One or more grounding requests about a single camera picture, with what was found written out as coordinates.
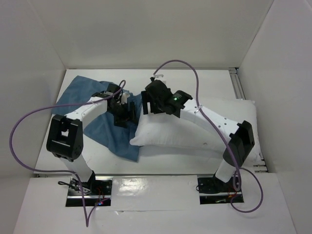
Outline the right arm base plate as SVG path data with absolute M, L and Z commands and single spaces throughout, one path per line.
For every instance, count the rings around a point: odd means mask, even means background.
M 199 202 L 206 204 L 243 203 L 242 191 L 238 192 L 233 187 L 233 178 L 224 183 L 215 177 L 199 177 L 196 190 L 199 192 Z

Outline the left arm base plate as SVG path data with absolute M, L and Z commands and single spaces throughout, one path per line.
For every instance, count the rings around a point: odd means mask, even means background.
M 59 185 L 68 187 L 66 207 L 82 207 L 82 193 L 78 180 L 72 178 L 69 183 L 59 181 Z M 83 194 L 86 207 L 98 205 L 100 207 L 111 206 L 112 179 L 97 180 L 92 189 L 83 187 Z

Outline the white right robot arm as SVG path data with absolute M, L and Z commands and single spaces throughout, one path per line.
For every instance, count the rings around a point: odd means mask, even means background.
M 165 113 L 193 123 L 201 129 L 216 133 L 225 144 L 223 160 L 214 174 L 213 186 L 224 191 L 232 176 L 239 173 L 255 141 L 252 125 L 223 117 L 202 106 L 191 95 L 178 90 L 175 93 L 161 80 L 153 80 L 141 92 L 143 114 Z

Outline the white pillow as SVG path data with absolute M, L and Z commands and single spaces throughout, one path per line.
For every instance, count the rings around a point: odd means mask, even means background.
M 247 159 L 259 162 L 260 144 L 257 131 L 256 106 L 254 101 L 243 99 L 221 99 L 215 97 L 201 98 L 202 105 L 214 112 L 241 123 L 248 121 L 253 128 L 255 146 Z M 217 133 L 211 133 L 203 128 L 173 115 L 140 114 L 138 127 L 134 138 L 130 140 L 133 146 L 162 146 L 212 150 L 223 153 L 225 144 Z

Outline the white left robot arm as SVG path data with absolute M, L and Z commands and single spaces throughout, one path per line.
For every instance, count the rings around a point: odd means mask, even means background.
M 51 120 L 46 148 L 59 158 L 69 171 L 75 174 L 79 189 L 86 195 L 99 187 L 100 181 L 83 158 L 83 131 L 99 116 L 109 113 L 111 126 L 127 129 L 138 124 L 136 103 L 129 93 L 109 84 L 107 90 L 95 92 L 79 108 L 65 115 L 54 115 Z

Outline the blue pillowcase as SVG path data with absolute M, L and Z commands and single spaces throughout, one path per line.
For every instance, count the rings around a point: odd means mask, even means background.
M 57 105 L 85 103 L 94 93 L 107 90 L 109 84 L 109 81 L 77 76 L 63 92 Z M 126 128 L 115 126 L 113 115 L 104 113 L 85 127 L 84 134 L 107 147 L 116 156 L 137 162 L 139 147 L 130 144 L 130 140 L 135 137 L 137 125 L 130 121 L 126 124 Z

